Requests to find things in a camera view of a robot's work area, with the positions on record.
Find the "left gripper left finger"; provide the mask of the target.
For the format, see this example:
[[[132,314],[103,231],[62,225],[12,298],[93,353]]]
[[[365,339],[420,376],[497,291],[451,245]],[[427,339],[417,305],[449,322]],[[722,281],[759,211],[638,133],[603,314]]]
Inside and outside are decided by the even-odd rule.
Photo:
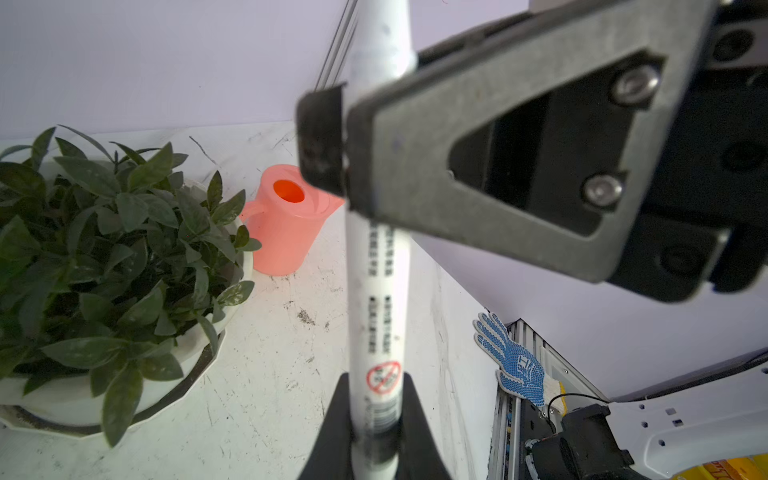
[[[349,374],[343,373],[336,384],[313,449],[298,479],[353,479],[352,439]]]

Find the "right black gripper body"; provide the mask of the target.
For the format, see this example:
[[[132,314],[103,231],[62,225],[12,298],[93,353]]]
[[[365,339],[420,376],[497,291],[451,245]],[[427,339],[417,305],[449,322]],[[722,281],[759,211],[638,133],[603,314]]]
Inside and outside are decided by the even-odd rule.
[[[490,21],[423,49],[470,45],[535,14]],[[767,5],[714,1],[718,11],[618,270],[602,281],[661,302],[703,284],[747,289],[767,259]]]

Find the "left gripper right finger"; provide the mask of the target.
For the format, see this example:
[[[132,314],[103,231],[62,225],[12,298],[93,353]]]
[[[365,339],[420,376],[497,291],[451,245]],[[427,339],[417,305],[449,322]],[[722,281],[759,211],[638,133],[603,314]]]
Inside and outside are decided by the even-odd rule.
[[[403,377],[397,480],[449,480],[426,415],[408,373]]]

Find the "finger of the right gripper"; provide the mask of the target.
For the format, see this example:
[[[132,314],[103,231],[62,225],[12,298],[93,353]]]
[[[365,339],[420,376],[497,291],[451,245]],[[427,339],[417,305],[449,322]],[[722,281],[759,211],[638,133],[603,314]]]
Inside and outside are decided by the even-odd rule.
[[[350,109],[352,208],[609,279],[717,11],[714,1],[574,1],[434,54]]]
[[[343,166],[344,84],[305,94],[296,107],[299,170],[312,187],[346,197]]]

